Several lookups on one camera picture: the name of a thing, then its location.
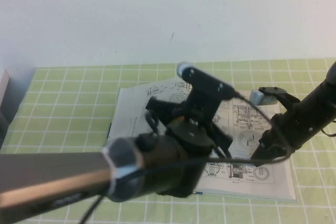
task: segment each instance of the paper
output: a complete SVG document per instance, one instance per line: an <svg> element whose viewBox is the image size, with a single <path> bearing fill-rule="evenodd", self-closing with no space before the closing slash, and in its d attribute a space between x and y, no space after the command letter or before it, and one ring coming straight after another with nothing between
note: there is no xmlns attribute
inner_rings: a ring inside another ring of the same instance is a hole
<svg viewBox="0 0 336 224"><path fill-rule="evenodd" d="M121 89L109 137L136 136L150 132L144 115L150 97L182 102L192 86L180 78L172 78ZM248 91L241 91L249 97ZM279 105L260 106L269 117L280 112ZM262 133L269 124L255 109L244 101L223 101L214 116L214 122L233 137L229 151L233 157L250 158L259 145ZM164 125L159 125L164 133ZM295 200L295 190L289 162L255 167L247 164L208 163L196 191L209 194L249 195L262 198Z"/></svg>

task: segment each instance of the wall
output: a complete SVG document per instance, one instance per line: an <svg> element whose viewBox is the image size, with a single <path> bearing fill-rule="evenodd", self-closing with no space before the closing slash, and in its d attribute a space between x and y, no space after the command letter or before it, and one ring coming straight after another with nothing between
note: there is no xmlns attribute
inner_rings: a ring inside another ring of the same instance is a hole
<svg viewBox="0 0 336 224"><path fill-rule="evenodd" d="M0 0L0 63L334 57L336 0Z"/></svg>

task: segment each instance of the wire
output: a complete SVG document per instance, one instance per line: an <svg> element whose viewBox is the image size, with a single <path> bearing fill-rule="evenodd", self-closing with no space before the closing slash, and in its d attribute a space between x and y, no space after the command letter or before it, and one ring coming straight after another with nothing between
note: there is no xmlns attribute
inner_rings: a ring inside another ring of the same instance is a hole
<svg viewBox="0 0 336 224"><path fill-rule="evenodd" d="M326 136L328 136L328 137L335 137L336 136L336 133L334 133L334 134L327 134L325 131L324 131L324 129L321 129L321 131L322 131L322 133L324 133Z"/></svg>
<svg viewBox="0 0 336 224"><path fill-rule="evenodd" d="M143 169L143 170L138 170L134 173L130 173L120 179L118 179L117 183L125 183L131 179L138 178L141 176L146 176L149 174L157 173L157 172L162 172L163 170L171 169L171 168L177 168L181 166L193 166L193 165L200 165L200 164L205 164L205 163L239 163L239 164L253 164L253 165L262 165L264 163L268 164L277 164L280 162L283 162L287 160L291 153L292 153L292 148L290 147L288 141L286 140L285 136L281 132L280 128L273 123L266 114L261 111L258 107L254 106L251 104L245 97L240 95L239 93L236 94L237 98L240 98L241 100L245 101L248 103L250 106L252 106L255 110L257 110L266 120L269 124L271 124L273 130L277 134L279 140L283 144L284 148L286 149L286 155L284 157L278 158L278 159L243 159L243 158L230 158L230 157L218 157L218 158L192 158L188 160L183 160L183 161L178 161L172 164L160 166L160 167L155 167L155 168L150 168L150 169Z"/></svg>
<svg viewBox="0 0 336 224"><path fill-rule="evenodd" d="M107 192L109 188L105 189L101 195L93 202L93 204L90 206L90 208L86 211L85 215L80 220L79 224L84 224L87 222L87 220L90 218L93 211L99 206L101 201L104 199L104 197L107 195Z"/></svg>

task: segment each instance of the green cutting mat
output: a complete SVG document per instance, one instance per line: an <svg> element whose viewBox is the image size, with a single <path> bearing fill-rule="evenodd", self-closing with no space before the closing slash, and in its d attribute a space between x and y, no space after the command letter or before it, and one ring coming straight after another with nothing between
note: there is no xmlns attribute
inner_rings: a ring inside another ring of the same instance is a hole
<svg viewBox="0 0 336 224"><path fill-rule="evenodd" d="M196 63L236 89L278 86L302 99L335 59ZM39 68L10 125L1 153L99 151L119 88L175 76L176 64ZM336 132L330 125L327 132ZM298 202L193 195L104 200L91 223L335 223L336 144L318 134L291 158ZM24 223L77 223L93 199Z"/></svg>

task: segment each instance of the booklet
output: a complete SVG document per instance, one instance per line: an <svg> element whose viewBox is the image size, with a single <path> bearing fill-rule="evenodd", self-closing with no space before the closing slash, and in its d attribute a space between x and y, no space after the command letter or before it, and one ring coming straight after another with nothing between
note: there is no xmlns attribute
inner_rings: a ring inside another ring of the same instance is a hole
<svg viewBox="0 0 336 224"><path fill-rule="evenodd" d="M150 97L182 102L192 89L180 78L151 82L120 90L109 138L137 136L151 132L144 115ZM239 91L249 97L250 91ZM259 107L269 117L280 112L279 103ZM268 122L251 106L239 99L223 101L214 122L233 137L229 151L232 157L250 158L259 145ZM165 127L159 123L159 132ZM208 163L196 187L204 194L240 195L257 198L296 200L289 161L255 167L249 164Z"/></svg>

